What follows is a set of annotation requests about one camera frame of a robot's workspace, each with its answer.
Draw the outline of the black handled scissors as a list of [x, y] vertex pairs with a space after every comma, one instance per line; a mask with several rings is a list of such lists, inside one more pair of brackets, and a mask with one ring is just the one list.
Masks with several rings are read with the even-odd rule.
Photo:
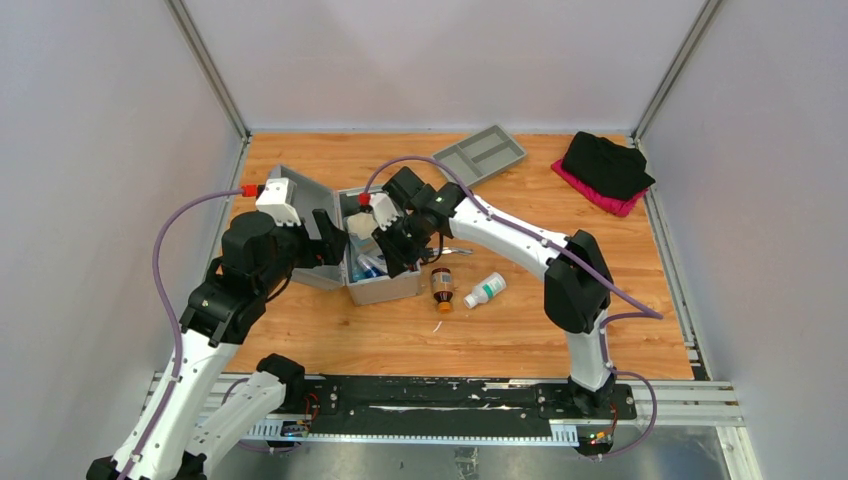
[[428, 247], [424, 250], [423, 261], [427, 263], [436, 261], [438, 258], [441, 258], [445, 255], [472, 255], [474, 253], [473, 249], [470, 248], [462, 248], [462, 247], [454, 247], [454, 246], [442, 246], [442, 247]]

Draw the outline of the white gauze packet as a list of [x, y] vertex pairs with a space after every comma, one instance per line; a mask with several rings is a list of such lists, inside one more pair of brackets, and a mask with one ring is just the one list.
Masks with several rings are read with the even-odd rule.
[[370, 239], [373, 232], [378, 229], [376, 220], [368, 212], [358, 212], [346, 217], [345, 225], [348, 233], [360, 240]]

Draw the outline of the brown medicine bottle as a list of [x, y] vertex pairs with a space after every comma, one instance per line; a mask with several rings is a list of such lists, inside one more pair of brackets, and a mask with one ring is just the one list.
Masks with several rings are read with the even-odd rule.
[[453, 275], [449, 268], [434, 268], [430, 275], [432, 296], [436, 302], [439, 313], [446, 314], [453, 311], [452, 299], [454, 296]]

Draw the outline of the grey metal case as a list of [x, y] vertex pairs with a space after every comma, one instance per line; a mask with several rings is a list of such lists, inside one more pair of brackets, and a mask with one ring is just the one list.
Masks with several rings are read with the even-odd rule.
[[[289, 178], [297, 184], [294, 207], [312, 238], [319, 236], [312, 216], [313, 209], [326, 210], [333, 224], [342, 230], [346, 229], [345, 218], [358, 210], [358, 194], [363, 191], [361, 187], [332, 189], [283, 165], [273, 167], [267, 179], [280, 177]], [[382, 252], [376, 243], [351, 235], [340, 265], [296, 269], [293, 271], [292, 281], [327, 291], [345, 287], [357, 306], [414, 297], [421, 293], [419, 265], [395, 278], [390, 278], [388, 274], [366, 278], [357, 264], [359, 254], [375, 257], [382, 265], [384, 263]]]

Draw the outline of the white medicine bottle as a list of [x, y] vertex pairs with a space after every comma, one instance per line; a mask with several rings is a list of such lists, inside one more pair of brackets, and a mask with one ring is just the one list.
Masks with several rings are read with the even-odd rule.
[[488, 303], [505, 288], [506, 281], [504, 277], [500, 273], [494, 272], [475, 285], [471, 292], [464, 297], [463, 303], [468, 309], [474, 309], [477, 306]]

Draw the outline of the grey divider tray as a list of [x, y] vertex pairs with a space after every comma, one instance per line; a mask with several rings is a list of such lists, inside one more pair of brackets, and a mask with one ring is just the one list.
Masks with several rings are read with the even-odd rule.
[[437, 151], [432, 158], [471, 188], [517, 166], [526, 156], [526, 149], [495, 124]]

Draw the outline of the blue white small bottle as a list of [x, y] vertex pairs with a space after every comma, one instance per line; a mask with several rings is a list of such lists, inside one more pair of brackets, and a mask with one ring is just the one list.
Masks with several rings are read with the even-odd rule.
[[359, 254], [357, 256], [357, 264], [362, 269], [366, 278], [377, 278], [387, 274], [385, 266], [375, 257]]

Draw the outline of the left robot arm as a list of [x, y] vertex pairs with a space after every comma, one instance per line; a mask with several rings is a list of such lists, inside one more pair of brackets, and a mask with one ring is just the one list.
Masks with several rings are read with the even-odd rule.
[[223, 368], [265, 314], [272, 291], [296, 269], [341, 263], [347, 234], [325, 210], [312, 215], [319, 239], [303, 225], [278, 225], [261, 211], [231, 222], [221, 256], [177, 323], [179, 341], [151, 404], [112, 456], [92, 462], [87, 478], [205, 479], [267, 414], [293, 413], [307, 404], [304, 367], [271, 354], [221, 407], [199, 419]]

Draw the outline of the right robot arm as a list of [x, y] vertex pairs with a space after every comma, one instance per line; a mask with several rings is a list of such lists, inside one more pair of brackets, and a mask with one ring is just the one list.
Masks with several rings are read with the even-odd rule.
[[436, 190], [404, 167], [382, 187], [359, 195], [363, 212], [395, 277], [424, 260], [435, 234], [475, 243], [523, 267], [543, 285], [543, 308], [563, 330], [571, 358], [566, 400], [584, 417], [596, 417], [611, 403], [615, 377], [604, 358], [600, 323], [611, 303], [611, 275], [594, 237], [551, 232], [484, 202], [457, 182]]

